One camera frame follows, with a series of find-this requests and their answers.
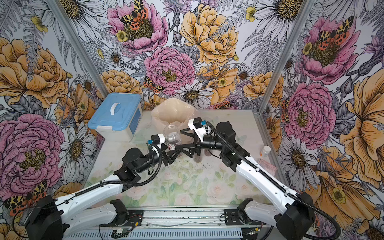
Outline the clear jar with rose tea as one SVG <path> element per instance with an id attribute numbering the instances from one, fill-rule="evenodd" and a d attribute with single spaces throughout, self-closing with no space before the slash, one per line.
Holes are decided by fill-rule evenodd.
<path id="1" fill-rule="evenodd" d="M 168 125 L 164 128 L 163 135 L 169 150 L 175 150 L 176 146 L 182 144 L 180 130 L 175 125 Z"/>

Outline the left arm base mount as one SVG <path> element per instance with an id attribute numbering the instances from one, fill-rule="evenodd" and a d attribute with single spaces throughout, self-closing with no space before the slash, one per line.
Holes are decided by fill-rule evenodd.
<path id="1" fill-rule="evenodd" d="M 143 210 L 127 210 L 124 216 L 119 213 L 111 223 L 102 224 L 101 227 L 140 227 L 143 216 Z"/>

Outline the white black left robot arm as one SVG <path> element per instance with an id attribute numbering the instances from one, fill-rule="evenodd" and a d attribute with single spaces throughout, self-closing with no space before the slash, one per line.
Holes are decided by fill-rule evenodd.
<path id="1" fill-rule="evenodd" d="M 172 164 L 179 150 L 169 150 L 164 143 L 147 145 L 147 154 L 138 148 L 129 149 L 122 158 L 123 165 L 104 180 L 75 193 L 40 199 L 26 222 L 29 240 L 62 240 L 65 237 L 96 225 L 125 224 L 127 208 L 113 200 L 99 210 L 92 206 L 132 187 L 150 183 L 161 166 Z"/>

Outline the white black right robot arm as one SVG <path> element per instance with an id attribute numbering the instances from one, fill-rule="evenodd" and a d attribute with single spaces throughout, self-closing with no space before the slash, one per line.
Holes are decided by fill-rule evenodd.
<path id="1" fill-rule="evenodd" d="M 247 200 L 241 204 L 240 215 L 252 221 L 261 221 L 274 226 L 287 240 L 308 238 L 307 231 L 314 224 L 313 199 L 306 193 L 299 194 L 283 185 L 269 174 L 257 161 L 236 142 L 236 132 L 229 122 L 216 126 L 192 119 L 181 134 L 192 138 L 191 144 L 178 145 L 177 150 L 190 158 L 203 150 L 219 151 L 223 164 L 251 182 L 274 205 L 272 210 L 257 208 L 256 202 Z"/>

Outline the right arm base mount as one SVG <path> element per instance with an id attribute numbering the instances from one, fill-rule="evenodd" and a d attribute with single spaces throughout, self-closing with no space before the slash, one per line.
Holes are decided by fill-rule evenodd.
<path id="1" fill-rule="evenodd" d="M 240 217 L 237 209 L 224 209 L 224 213 L 220 216 L 220 221 L 226 226 L 262 226 L 264 223 L 260 221 L 250 220 L 248 217 Z"/>

